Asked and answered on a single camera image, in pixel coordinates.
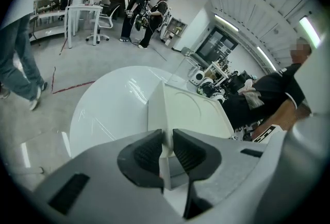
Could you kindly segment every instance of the round white table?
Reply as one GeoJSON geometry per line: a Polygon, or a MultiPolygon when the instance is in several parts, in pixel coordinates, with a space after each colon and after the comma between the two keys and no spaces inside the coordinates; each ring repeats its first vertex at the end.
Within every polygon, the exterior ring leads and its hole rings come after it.
{"type": "Polygon", "coordinates": [[[74,111],[70,150],[74,158],[103,143],[147,131],[147,102],[162,80],[196,92],[196,87],[158,68],[129,66],[112,71],[90,86],[74,111]]]}

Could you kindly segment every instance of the red line on floor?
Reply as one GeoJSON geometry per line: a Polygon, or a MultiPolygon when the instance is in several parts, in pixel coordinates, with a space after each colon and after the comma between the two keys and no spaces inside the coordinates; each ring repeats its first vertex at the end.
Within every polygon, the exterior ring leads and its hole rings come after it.
{"type": "Polygon", "coordinates": [[[61,52],[60,52],[59,56],[62,54],[62,51],[63,51],[63,48],[64,48],[66,42],[67,42],[67,38],[66,38],[66,40],[64,41],[64,44],[63,44],[63,46],[62,46],[62,49],[61,49],[61,52]]]}
{"type": "Polygon", "coordinates": [[[53,94],[56,94],[56,93],[59,93],[59,92],[63,92],[63,91],[67,91],[67,90],[71,90],[71,89],[75,89],[77,87],[85,86],[85,85],[92,84],[92,83],[94,83],[94,81],[89,81],[89,82],[86,82],[86,83],[83,83],[83,84],[79,84],[79,85],[76,85],[76,86],[69,87],[67,89],[62,89],[62,90],[59,90],[59,91],[54,92],[53,94]]]}
{"type": "Polygon", "coordinates": [[[52,78],[52,92],[53,92],[53,87],[54,87],[55,71],[56,71],[56,67],[54,66],[54,72],[53,72],[53,78],[52,78]]]}

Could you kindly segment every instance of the desk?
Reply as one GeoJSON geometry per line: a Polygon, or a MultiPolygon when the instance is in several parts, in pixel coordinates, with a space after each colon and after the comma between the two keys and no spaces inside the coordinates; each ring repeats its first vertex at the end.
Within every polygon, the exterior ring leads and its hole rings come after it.
{"type": "Polygon", "coordinates": [[[148,99],[159,82],[167,82],[171,76],[154,67],[128,66],[98,79],[81,97],[72,116],[72,157],[98,144],[148,131],[148,99]]]}
{"type": "Polygon", "coordinates": [[[220,85],[223,81],[225,81],[228,78],[228,75],[222,71],[222,69],[216,64],[215,62],[212,62],[211,65],[204,71],[204,73],[207,73],[211,68],[214,68],[218,74],[220,74],[223,78],[220,79],[220,81],[216,84],[216,86],[220,85]]]}
{"type": "Polygon", "coordinates": [[[80,11],[95,11],[95,25],[94,25],[94,38],[93,38],[93,45],[96,45],[96,36],[97,36],[97,25],[98,25],[98,18],[100,17],[100,13],[102,10],[102,7],[99,5],[71,5],[66,7],[66,13],[64,18],[64,35],[66,37],[66,29],[67,29],[67,16],[68,16],[68,46],[69,48],[72,48],[72,42],[71,42],[71,28],[73,23],[73,35],[76,35],[76,14],[75,18],[72,21],[72,12],[80,12],[80,11]]]}

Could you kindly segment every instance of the blue jeans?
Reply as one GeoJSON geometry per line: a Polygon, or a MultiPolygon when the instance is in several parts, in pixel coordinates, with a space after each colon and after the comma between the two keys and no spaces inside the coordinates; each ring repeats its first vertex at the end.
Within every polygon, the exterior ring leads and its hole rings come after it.
{"type": "Polygon", "coordinates": [[[28,14],[0,30],[0,81],[17,95],[34,100],[37,86],[41,87],[44,81],[31,52],[29,21],[28,14]],[[13,65],[15,51],[27,79],[13,65]]]}

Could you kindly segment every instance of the black pants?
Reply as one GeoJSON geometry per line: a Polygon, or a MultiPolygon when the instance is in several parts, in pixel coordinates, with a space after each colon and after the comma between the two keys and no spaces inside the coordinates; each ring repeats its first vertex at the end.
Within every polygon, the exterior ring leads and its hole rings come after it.
{"type": "Polygon", "coordinates": [[[137,16],[137,14],[134,14],[131,18],[128,18],[127,15],[125,16],[121,39],[128,39],[129,38],[130,32],[132,31],[132,27],[134,25],[134,20],[135,20],[136,16],[137,16]]]}
{"type": "Polygon", "coordinates": [[[149,25],[145,30],[144,38],[141,40],[140,45],[143,47],[148,47],[151,36],[156,31],[156,29],[161,24],[162,20],[158,18],[153,18],[149,20],[149,25]]]}
{"type": "Polygon", "coordinates": [[[225,100],[222,107],[234,130],[268,116],[268,113],[265,113],[264,110],[266,106],[250,110],[244,95],[231,96],[225,100]]]}

